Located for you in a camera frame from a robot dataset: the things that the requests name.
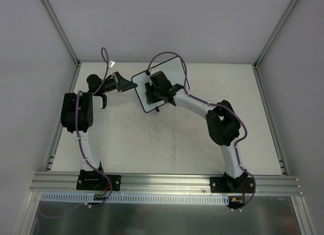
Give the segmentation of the black-framed whiteboard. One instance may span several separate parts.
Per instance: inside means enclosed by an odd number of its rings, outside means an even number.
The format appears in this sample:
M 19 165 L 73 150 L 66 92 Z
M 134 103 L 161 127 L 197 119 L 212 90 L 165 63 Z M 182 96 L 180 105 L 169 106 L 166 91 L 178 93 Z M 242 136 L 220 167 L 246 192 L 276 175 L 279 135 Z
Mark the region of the black-framed whiteboard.
M 174 84 L 183 85 L 185 79 L 184 67 L 179 57 L 175 56 L 169 60 L 159 63 L 155 66 L 151 66 L 150 69 L 156 68 L 157 71 L 162 71 L 168 80 Z M 165 104 L 163 100 L 156 103 L 149 103 L 146 97 L 145 84 L 149 83 L 149 76 L 146 74 L 147 69 L 132 76 L 131 81 L 137 84 L 135 91 L 138 95 L 139 101 L 145 113 L 154 111 L 157 107 L 161 107 Z

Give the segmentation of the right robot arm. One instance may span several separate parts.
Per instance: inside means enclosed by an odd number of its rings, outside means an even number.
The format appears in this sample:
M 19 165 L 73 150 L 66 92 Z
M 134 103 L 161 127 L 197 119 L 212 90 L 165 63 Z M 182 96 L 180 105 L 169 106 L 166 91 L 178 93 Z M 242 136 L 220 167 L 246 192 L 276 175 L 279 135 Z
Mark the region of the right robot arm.
M 232 192 L 240 191 L 245 181 L 235 152 L 235 142 L 239 136 L 240 123 L 233 116 L 233 109 L 228 101 L 222 101 L 222 106 L 211 106 L 196 97 L 186 94 L 184 86 L 174 84 L 166 75 L 158 70 L 147 71 L 149 82 L 145 84 L 146 98 L 148 103 L 163 101 L 176 107 L 185 108 L 207 122 L 210 138 L 220 146 L 225 162 L 225 176 L 227 188 Z

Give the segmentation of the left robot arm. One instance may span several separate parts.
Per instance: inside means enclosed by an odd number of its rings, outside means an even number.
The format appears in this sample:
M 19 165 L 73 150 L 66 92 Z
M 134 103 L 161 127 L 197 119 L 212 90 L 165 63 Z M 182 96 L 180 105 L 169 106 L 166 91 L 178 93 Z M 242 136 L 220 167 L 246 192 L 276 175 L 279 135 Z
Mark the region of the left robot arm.
M 61 109 L 61 125 L 73 136 L 79 148 L 82 160 L 81 172 L 94 172 L 88 178 L 93 189 L 101 189 L 106 183 L 102 174 L 101 161 L 91 144 L 91 127 L 94 122 L 94 110 L 102 110 L 107 106 L 107 92 L 117 90 L 125 92 L 138 85 L 121 76 L 119 72 L 100 79 L 98 75 L 87 77 L 88 91 L 66 93 Z

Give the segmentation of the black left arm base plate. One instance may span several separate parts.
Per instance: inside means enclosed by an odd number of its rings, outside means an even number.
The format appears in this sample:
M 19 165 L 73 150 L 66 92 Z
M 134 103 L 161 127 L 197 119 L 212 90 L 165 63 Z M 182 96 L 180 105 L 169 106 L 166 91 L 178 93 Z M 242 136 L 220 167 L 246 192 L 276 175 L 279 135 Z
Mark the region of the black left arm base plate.
M 122 176 L 107 175 L 107 177 L 110 179 L 112 190 L 120 191 Z M 110 184 L 103 175 L 96 171 L 80 170 L 76 183 L 77 190 L 103 191 L 105 188 L 110 191 Z

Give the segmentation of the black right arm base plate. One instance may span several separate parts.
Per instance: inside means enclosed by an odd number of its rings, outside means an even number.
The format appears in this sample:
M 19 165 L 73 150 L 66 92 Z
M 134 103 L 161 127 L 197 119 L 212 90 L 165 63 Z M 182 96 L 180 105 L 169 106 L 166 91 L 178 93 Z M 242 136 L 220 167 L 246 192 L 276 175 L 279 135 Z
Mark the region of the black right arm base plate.
M 251 177 L 243 181 L 230 181 L 225 177 L 210 177 L 211 193 L 253 193 L 256 187 L 255 181 Z

